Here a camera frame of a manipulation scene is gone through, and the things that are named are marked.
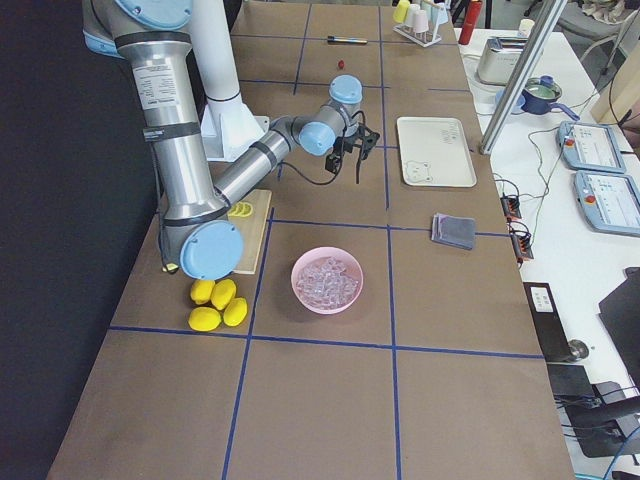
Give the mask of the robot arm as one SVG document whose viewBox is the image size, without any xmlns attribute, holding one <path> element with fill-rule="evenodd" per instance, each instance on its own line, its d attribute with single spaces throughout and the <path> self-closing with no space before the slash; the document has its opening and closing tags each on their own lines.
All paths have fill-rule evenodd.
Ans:
<svg viewBox="0 0 640 480">
<path fill-rule="evenodd" d="M 243 239 L 227 212 L 292 150 L 322 156 L 358 131 L 362 86 L 351 75 L 331 82 L 316 114 L 261 127 L 242 100 L 220 1 L 86 1 L 83 20 L 90 50 L 131 66 L 167 197 L 161 257 L 192 278 L 236 268 Z"/>
</svg>

